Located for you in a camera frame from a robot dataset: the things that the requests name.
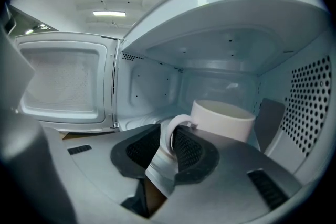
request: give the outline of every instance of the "white mug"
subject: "white mug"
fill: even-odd
[[[251,132],[255,116],[237,106],[210,100],[195,100],[191,115],[179,115],[168,124],[165,148],[174,154],[171,138],[175,128],[182,123],[191,123],[191,127],[246,142]]]

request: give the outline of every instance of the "cup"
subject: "cup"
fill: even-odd
[[[191,127],[246,142],[251,132],[255,116],[237,106],[211,100],[195,100],[191,114],[173,118],[165,132],[165,143],[169,153],[174,155],[171,139],[180,124],[191,123]]]

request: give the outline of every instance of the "ceiling light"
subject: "ceiling light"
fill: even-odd
[[[126,17],[126,12],[93,12],[96,16],[119,16]]]

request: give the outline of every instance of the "mug rim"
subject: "mug rim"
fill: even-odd
[[[246,115],[246,117],[244,117],[244,118],[238,118],[238,117],[235,117],[235,116],[230,116],[230,115],[226,115],[226,114],[221,114],[221,113],[215,112],[215,111],[210,110],[210,109],[204,107],[203,105],[201,105],[199,102],[202,102],[202,101],[203,102],[215,102],[215,103],[223,104],[225,106],[229,106],[231,108],[234,108],[236,110],[239,110],[239,111],[243,112]],[[228,104],[228,103],[224,103],[224,102],[220,102],[220,101],[200,99],[200,100],[194,100],[194,104],[198,105],[199,107],[201,107],[202,109],[208,111],[211,114],[218,115],[218,116],[223,116],[223,117],[234,119],[234,120],[238,120],[238,121],[253,121],[253,120],[256,119],[256,116],[254,114],[252,114],[251,112],[249,112],[249,111],[247,111],[245,109],[242,109],[242,108],[240,108],[238,106],[235,106],[235,105],[232,105],[232,104]]]

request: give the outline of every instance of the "mug handle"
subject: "mug handle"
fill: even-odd
[[[179,126],[181,123],[184,123],[184,122],[190,122],[192,125],[195,125],[195,126],[198,125],[198,123],[192,117],[190,117],[189,115],[183,114],[183,115],[178,115],[175,118],[173,118],[167,126],[167,130],[165,134],[165,143],[166,143],[165,146],[170,152],[170,154],[172,155],[174,155],[174,151],[171,147],[170,141],[171,141],[173,132],[177,126]]]

